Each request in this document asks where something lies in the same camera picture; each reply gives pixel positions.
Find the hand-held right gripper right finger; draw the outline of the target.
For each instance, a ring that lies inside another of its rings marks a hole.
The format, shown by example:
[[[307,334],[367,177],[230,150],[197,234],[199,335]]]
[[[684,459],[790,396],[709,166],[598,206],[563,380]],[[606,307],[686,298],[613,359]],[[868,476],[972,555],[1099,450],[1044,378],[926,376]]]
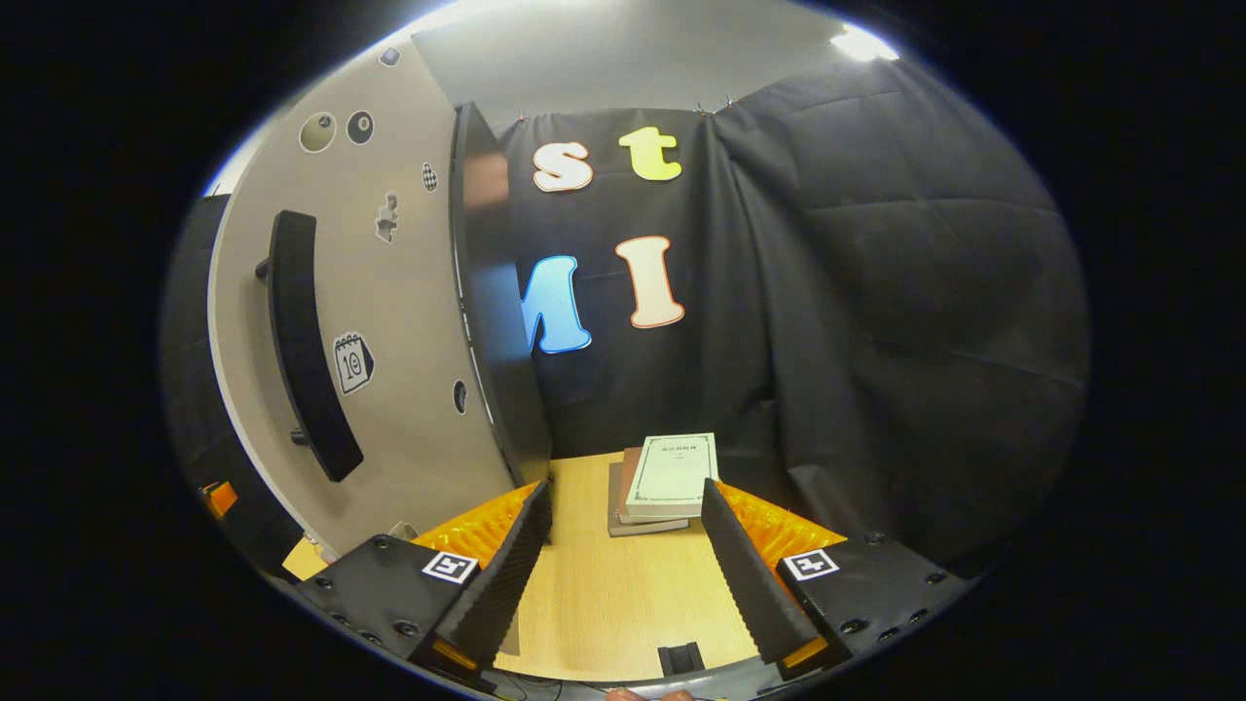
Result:
[[[700,522],[753,646],[787,682],[878,652],[974,586],[893,537],[840,535],[714,479]]]

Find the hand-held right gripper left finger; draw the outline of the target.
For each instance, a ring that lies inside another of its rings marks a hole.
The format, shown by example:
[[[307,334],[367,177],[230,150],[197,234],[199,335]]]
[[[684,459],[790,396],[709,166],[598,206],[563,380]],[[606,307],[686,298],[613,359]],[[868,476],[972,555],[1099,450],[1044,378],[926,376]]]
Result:
[[[295,586],[295,603],[405,664],[476,684],[493,667],[553,523],[533,482],[417,538],[379,534]]]

